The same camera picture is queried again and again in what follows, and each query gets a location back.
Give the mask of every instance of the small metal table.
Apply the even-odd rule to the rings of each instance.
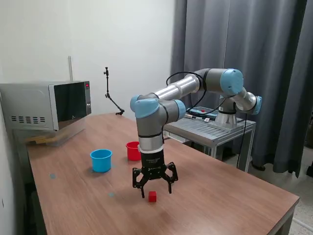
[[[238,118],[237,122],[241,128],[228,132],[222,128],[210,127],[208,122],[204,120],[183,118],[177,122],[165,125],[164,131],[169,132],[168,136],[173,139],[175,137],[171,134],[207,146],[211,149],[210,156],[222,160],[223,147],[221,145],[242,136],[244,133],[245,121]],[[249,167],[255,126],[256,122],[246,121],[246,131],[238,163],[238,168],[245,172],[248,171]]]

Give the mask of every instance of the microwave oven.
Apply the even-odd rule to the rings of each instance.
[[[89,81],[0,84],[6,125],[58,131],[91,114]]]

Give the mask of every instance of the blue cup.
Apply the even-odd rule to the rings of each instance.
[[[95,172],[107,172],[111,169],[112,151],[108,149],[97,149],[90,153],[92,169]]]

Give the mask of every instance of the gray curtain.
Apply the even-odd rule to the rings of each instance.
[[[172,72],[202,68],[243,73],[244,87],[263,97],[248,116],[257,122],[254,165],[298,176],[313,107],[313,0],[177,0]],[[218,98],[208,93],[200,105],[215,108]]]

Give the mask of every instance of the red cup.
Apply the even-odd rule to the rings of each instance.
[[[141,154],[138,150],[138,145],[139,145],[138,141],[133,141],[126,144],[128,160],[130,161],[141,160]]]

